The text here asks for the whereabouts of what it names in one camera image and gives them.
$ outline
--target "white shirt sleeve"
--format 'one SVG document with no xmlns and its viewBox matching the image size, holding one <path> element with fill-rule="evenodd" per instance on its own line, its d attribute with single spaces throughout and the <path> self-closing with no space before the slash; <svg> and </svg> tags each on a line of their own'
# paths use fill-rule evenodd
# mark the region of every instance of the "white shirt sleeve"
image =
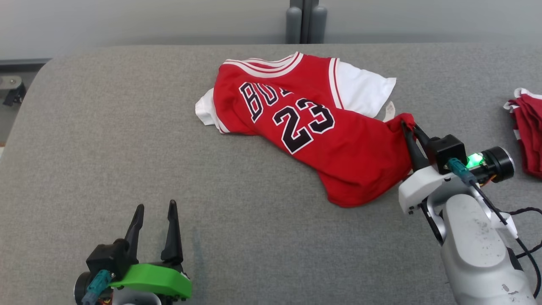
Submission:
<svg viewBox="0 0 542 305">
<path fill-rule="evenodd" d="M 211 88 L 207 93 L 196 103 L 196 115 L 205 125 L 214 125 L 221 133 L 230 132 L 226 126 L 220 121 L 216 114 L 215 102 L 212 99 L 214 88 Z"/>
<path fill-rule="evenodd" d="M 395 78 L 356 68 L 337 59 L 335 80 L 340 103 L 346 110 L 374 118 L 395 87 Z"/>
</svg>

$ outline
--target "jersey armhole trim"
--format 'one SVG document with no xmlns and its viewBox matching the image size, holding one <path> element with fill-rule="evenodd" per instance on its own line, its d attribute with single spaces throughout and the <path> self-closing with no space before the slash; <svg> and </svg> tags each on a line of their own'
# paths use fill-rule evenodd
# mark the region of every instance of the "jersey armhole trim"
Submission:
<svg viewBox="0 0 542 305">
<path fill-rule="evenodd" d="M 221 134 L 228 134 L 230 131 L 228 128 L 226 128 L 226 125 L 222 123 L 222 121 L 219 119 L 218 115 L 216 116 L 216 119 L 218 120 L 218 130 Z"/>
<path fill-rule="evenodd" d="M 328 78 L 330 80 L 331 96 L 333 97 L 333 102 L 335 103 L 335 107 L 339 109 L 344 109 L 343 101 L 341 101 L 340 99 L 339 89 L 337 87 L 337 62 L 338 61 L 339 61 L 338 58 L 332 58 L 330 60 Z"/>
<path fill-rule="evenodd" d="M 516 98 L 519 98 L 522 94 L 526 94 L 535 99 L 542 99 L 542 94 L 534 94 L 525 88 L 517 88 L 516 90 L 514 90 L 514 96 Z"/>
</svg>

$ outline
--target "green led light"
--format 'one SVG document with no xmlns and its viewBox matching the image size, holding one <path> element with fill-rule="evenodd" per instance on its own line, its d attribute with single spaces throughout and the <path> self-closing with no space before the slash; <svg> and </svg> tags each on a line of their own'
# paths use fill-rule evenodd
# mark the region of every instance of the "green led light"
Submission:
<svg viewBox="0 0 542 305">
<path fill-rule="evenodd" d="M 467 168 L 479 166 L 483 162 L 482 154 L 476 153 L 468 156 L 469 162 L 467 163 Z"/>
</svg>

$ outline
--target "white stripe trim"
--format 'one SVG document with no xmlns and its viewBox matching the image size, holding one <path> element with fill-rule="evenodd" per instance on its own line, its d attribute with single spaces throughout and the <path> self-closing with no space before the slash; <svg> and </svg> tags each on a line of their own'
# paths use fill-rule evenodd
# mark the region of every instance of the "white stripe trim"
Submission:
<svg viewBox="0 0 542 305">
<path fill-rule="evenodd" d="M 251 58 L 249 58 L 249 59 L 247 59 L 247 60 L 257 60 L 257 61 L 265 61 L 265 62 L 281 62 L 281 61 L 287 60 L 288 58 L 293 57 L 293 56 L 294 56 L 295 54 L 297 54 L 297 53 L 299 53 L 299 52 L 295 52 L 294 54 L 288 55 L 288 56 L 286 56 L 285 58 L 279 59 L 279 60 L 265 60 L 265 59 L 256 58 L 256 57 L 251 57 Z"/>
<path fill-rule="evenodd" d="M 252 75 L 254 77 L 273 78 L 273 77 L 280 77 L 280 76 L 288 74 L 291 70 L 293 70 L 301 62 L 302 58 L 303 58 L 303 53 L 299 53 L 299 56 L 295 57 L 294 61 L 291 64 L 289 64 L 289 66 L 287 68 L 284 68 L 282 71 L 278 71 L 278 72 L 271 72 L 271 71 L 275 71 L 276 69 L 265 69 L 265 68 L 253 67 L 253 66 L 251 66 L 250 64 L 248 64 L 246 62 L 238 61 L 238 60 L 227 60 L 227 61 L 225 61 L 223 63 L 223 65 L 237 66 L 237 67 L 241 68 L 243 71 L 245 71 L 246 73 L 248 73 L 248 74 L 250 74 L 250 75 Z M 264 71 L 267 70 L 269 72 L 258 71 L 255 68 L 257 68 L 258 70 L 264 70 Z"/>
<path fill-rule="evenodd" d="M 221 134 L 226 134 L 226 133 L 229 133 L 230 131 L 226 128 L 226 125 L 224 125 L 224 123 L 222 123 L 222 121 L 218 118 L 218 116 L 216 116 L 216 119 L 218 120 L 218 124 L 220 125 L 220 133 Z"/>
<path fill-rule="evenodd" d="M 330 80 L 330 89 L 331 89 L 331 96 L 333 97 L 333 102 L 335 103 L 335 107 L 338 109 L 342 109 L 340 105 L 339 100 L 339 92 L 337 92 L 337 87 L 335 86 L 335 62 L 337 61 L 337 58 L 332 58 L 330 60 L 330 66 L 328 69 L 328 77 Z"/>
<path fill-rule="evenodd" d="M 514 96 L 516 98 L 519 98 L 521 94 L 526 94 L 535 99 L 542 99 L 542 94 L 534 94 L 525 88 L 517 88 L 516 90 L 514 90 Z"/>
<path fill-rule="evenodd" d="M 295 57 L 297 55 L 297 52 L 292 54 L 292 55 L 289 55 L 283 59 L 279 59 L 279 60 L 275 60 L 275 61 L 267 61 L 267 60 L 264 60 L 264 59 L 259 59 L 259 58 L 249 58 L 249 59 L 246 59 L 246 60 L 243 60 L 244 62 L 251 62 L 251 63 L 259 63 L 261 65 L 266 65 L 266 66 L 269 66 L 269 67 L 283 67 L 285 65 L 287 65 L 287 63 L 285 63 L 287 60 Z"/>
<path fill-rule="evenodd" d="M 507 101 L 507 102 L 505 103 L 505 105 L 503 106 L 503 108 L 504 108 L 505 110 L 510 110 L 510 113 L 511 113 L 511 112 L 514 112 L 514 109 L 519 108 L 519 106 L 518 106 L 518 105 L 511 104 L 509 101 Z"/>
<path fill-rule="evenodd" d="M 257 72 L 277 72 L 277 71 L 280 71 L 282 69 L 284 69 L 284 67 L 290 65 L 292 62 L 294 62 L 296 59 L 297 59 L 297 56 L 299 56 L 299 52 L 296 52 L 294 54 L 294 56 L 292 58 L 290 58 L 288 61 L 285 61 L 285 62 L 282 62 L 282 63 L 279 63 L 278 65 L 277 64 L 272 64 L 272 65 L 269 65 L 268 63 L 264 63 L 265 65 L 267 66 L 273 66 L 275 68 L 265 68 L 265 67 L 258 67 L 258 66 L 254 66 L 254 65 L 251 65 L 250 62 L 248 60 L 233 60 L 233 59 L 227 59 L 224 63 L 227 63 L 227 62 L 238 62 L 238 63 L 244 63 L 245 66 L 248 66 L 249 68 L 257 71 Z"/>
</svg>

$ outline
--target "number 23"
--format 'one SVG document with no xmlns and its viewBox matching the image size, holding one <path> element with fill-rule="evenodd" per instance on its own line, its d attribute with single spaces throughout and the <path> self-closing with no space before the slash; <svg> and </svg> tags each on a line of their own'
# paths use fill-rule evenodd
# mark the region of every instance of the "number 23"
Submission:
<svg viewBox="0 0 542 305">
<path fill-rule="evenodd" d="M 311 133 L 323 134 L 327 130 L 335 127 L 333 116 L 329 109 L 324 106 L 315 104 L 305 98 L 297 100 L 295 106 L 299 111 L 308 108 L 314 117 L 314 120 L 308 124 L 310 132 L 306 126 L 298 128 L 300 118 L 299 113 L 292 106 L 285 106 L 273 116 L 273 121 L 277 126 L 283 124 L 286 118 L 286 125 L 282 131 L 282 142 L 292 155 L 314 140 Z"/>
</svg>

